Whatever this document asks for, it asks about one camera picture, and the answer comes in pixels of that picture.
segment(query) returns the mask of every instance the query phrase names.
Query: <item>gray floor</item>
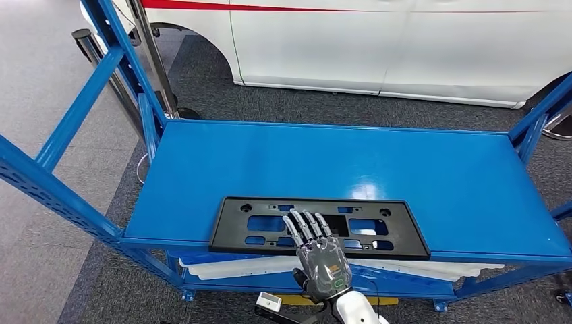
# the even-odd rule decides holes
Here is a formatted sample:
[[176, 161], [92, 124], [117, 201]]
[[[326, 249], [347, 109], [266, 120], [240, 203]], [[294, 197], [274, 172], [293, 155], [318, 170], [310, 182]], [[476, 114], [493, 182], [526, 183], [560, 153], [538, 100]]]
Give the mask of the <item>gray floor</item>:
[[[199, 110], [208, 119], [508, 130], [525, 113], [405, 99], [239, 87], [232, 85], [228, 67], [217, 50], [196, 36], [184, 40], [169, 77], [181, 105]], [[141, 146], [135, 149], [107, 213], [107, 217], [122, 224], [128, 221], [140, 189], [132, 170], [143, 152]], [[571, 157], [569, 142], [543, 137], [530, 163], [530, 173], [549, 207], [572, 196]], [[567, 234], [572, 234], [570, 221], [561, 225]], [[430, 300], [405, 299], [397, 306], [382, 307], [381, 313], [392, 324], [572, 323], [572, 309], [552, 299], [552, 291], [562, 287], [572, 288], [569, 276], [547, 277], [458, 302], [450, 305], [445, 314], [434, 312]], [[195, 302], [182, 302], [162, 281], [95, 244], [60, 323], [270, 323], [253, 314], [255, 300], [255, 294], [199, 292]], [[315, 311], [307, 307], [289, 310]]]
[[[34, 156], [92, 72], [79, 1], [0, 1], [0, 134]], [[159, 42], [167, 68], [184, 35]], [[137, 136], [104, 90], [55, 175], [105, 212]], [[92, 238], [0, 182], [0, 323], [56, 323]]]

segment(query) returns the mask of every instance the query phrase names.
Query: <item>lower shelf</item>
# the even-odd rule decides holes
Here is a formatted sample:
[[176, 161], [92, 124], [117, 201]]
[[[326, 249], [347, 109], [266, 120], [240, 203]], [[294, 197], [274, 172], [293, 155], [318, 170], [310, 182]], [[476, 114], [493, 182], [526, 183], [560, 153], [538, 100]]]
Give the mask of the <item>lower shelf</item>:
[[[453, 291], [453, 283], [449, 281], [380, 271], [356, 265], [352, 265], [351, 270], [353, 273], [353, 288], [368, 296], [379, 295], [384, 297], [445, 300], [456, 298]], [[190, 275], [188, 270], [185, 269], [183, 280], [184, 288], [192, 290], [266, 291], [278, 294], [299, 294], [302, 292], [302, 289], [296, 284], [290, 272], [200, 280], [197, 276]]]

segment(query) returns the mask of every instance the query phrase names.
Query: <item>red stripe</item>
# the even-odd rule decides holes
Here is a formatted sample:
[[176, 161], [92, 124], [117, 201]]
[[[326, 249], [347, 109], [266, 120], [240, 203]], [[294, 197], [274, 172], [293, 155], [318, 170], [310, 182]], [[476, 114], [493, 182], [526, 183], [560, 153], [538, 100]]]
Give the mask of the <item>red stripe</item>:
[[336, 9], [311, 9], [288, 7], [262, 7], [258, 5], [230, 5], [227, 3], [204, 3], [172, 0], [142, 0], [145, 8], [156, 9], [190, 9], [190, 10], [234, 10], [234, 11], [353, 11]]
[[[189, 10], [233, 10], [233, 11], [329, 11], [329, 12], [393, 12], [378, 10], [343, 10], [343, 9], [315, 9], [315, 8], [295, 8], [295, 7], [266, 7], [259, 5], [230, 5], [228, 3], [206, 3], [177, 0], [141, 0], [145, 8], [154, 9], [189, 9]], [[524, 11], [412, 11], [424, 14], [522, 14], [538, 13], [546, 11], [524, 10]]]

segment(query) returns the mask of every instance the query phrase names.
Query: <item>rectangular cutout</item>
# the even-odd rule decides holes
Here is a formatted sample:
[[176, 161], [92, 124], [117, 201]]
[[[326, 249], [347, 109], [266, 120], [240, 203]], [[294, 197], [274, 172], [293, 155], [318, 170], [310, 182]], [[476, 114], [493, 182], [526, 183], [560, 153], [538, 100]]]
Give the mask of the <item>rectangular cutout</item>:
[[349, 220], [349, 230], [352, 234], [359, 235], [387, 235], [387, 225], [381, 219], [358, 219]]
[[349, 236], [349, 229], [347, 228], [345, 216], [342, 215], [322, 215], [322, 216], [324, 216], [324, 219], [330, 226], [332, 234], [341, 237]]
[[246, 227], [249, 231], [282, 232], [286, 229], [286, 224], [282, 216], [253, 215], [248, 217]]
[[294, 205], [270, 205], [268, 206], [270, 209], [278, 209], [279, 211], [290, 211], [290, 209], [294, 208]]
[[376, 250], [393, 251], [393, 243], [391, 243], [389, 241], [378, 240], [378, 241], [374, 241], [372, 245]]
[[276, 242], [276, 246], [290, 246], [290, 247], [294, 247], [294, 239], [292, 238], [278, 238], [278, 242]]
[[266, 243], [266, 238], [263, 236], [248, 236], [244, 240], [246, 245], [264, 245], [264, 243]]
[[338, 206], [338, 213], [340, 214], [353, 214], [353, 212], [361, 211], [361, 207], [352, 206]]
[[362, 243], [359, 240], [345, 239], [343, 241], [343, 245], [345, 246], [345, 248], [352, 248], [356, 250], [362, 249]]

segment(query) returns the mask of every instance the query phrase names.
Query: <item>blue tabletop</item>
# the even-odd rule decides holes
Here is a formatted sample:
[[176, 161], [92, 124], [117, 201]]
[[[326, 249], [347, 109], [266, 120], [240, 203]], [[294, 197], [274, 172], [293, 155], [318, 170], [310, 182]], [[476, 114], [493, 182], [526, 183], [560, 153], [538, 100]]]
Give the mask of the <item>blue tabletop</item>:
[[125, 237], [208, 242], [226, 196], [405, 200], [432, 252], [572, 257], [500, 133], [170, 121]]

